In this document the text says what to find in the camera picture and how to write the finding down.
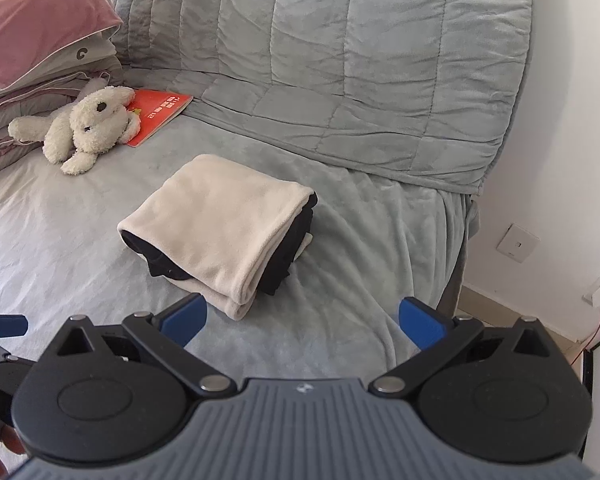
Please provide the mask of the person's left hand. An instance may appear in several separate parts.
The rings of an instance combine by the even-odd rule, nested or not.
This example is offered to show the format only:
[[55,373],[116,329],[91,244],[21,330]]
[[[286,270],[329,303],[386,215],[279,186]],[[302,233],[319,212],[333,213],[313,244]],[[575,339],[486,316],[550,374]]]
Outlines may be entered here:
[[9,476],[9,469],[6,462],[16,457],[27,454],[17,431],[11,426],[1,426],[0,433],[0,479],[6,479]]

